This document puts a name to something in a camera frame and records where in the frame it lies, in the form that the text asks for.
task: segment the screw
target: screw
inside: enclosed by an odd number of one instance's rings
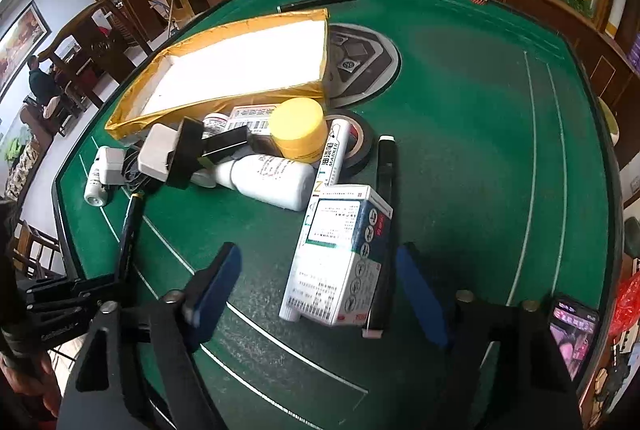
[[[100,306],[100,312],[103,314],[113,313],[118,307],[118,303],[113,300],[109,300]]]
[[[162,301],[165,304],[175,304],[180,302],[183,298],[184,292],[180,291],[180,289],[172,289],[162,297]]]
[[[528,313],[533,313],[537,311],[539,307],[540,307],[540,304],[535,300],[525,300],[522,303],[522,308]]]
[[[476,299],[475,295],[468,289],[460,289],[460,291],[456,291],[456,300],[460,302],[464,302],[465,304],[470,304],[475,299]]]

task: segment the picture frame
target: picture frame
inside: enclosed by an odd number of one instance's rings
[[[0,100],[29,56],[50,34],[49,26],[32,0],[0,38]]]

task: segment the smartphone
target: smartphone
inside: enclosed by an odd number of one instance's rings
[[[598,312],[565,295],[554,298],[549,313],[549,329],[553,335],[569,375],[578,374],[598,326]]]

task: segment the red plastic bag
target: red plastic bag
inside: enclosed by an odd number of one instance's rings
[[[616,308],[609,326],[609,336],[616,336],[633,327],[640,318],[640,273],[618,287]]]

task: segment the desk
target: desk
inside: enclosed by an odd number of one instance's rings
[[[170,41],[292,1],[230,0]],[[598,308],[606,328],[622,252],[618,172],[588,80],[561,37],[493,2],[356,0],[330,15],[384,34],[400,52],[396,81],[353,110],[377,135],[396,137],[401,240],[422,252],[418,264],[444,306],[462,288],[502,304],[555,290]],[[127,206],[123,191],[104,209],[82,199],[97,147],[118,146],[104,131],[114,103],[53,186],[66,264],[88,277],[113,270]],[[351,181],[374,184],[374,174],[375,157]],[[241,277],[213,339],[194,355],[229,428],[416,428],[447,359],[425,341],[400,289],[379,341],[278,318],[301,225],[302,213],[235,191],[162,188],[146,204],[135,251],[139,301],[182,287],[234,241]],[[482,368],[484,386],[494,360],[492,352]],[[142,362],[158,386],[145,351]]]

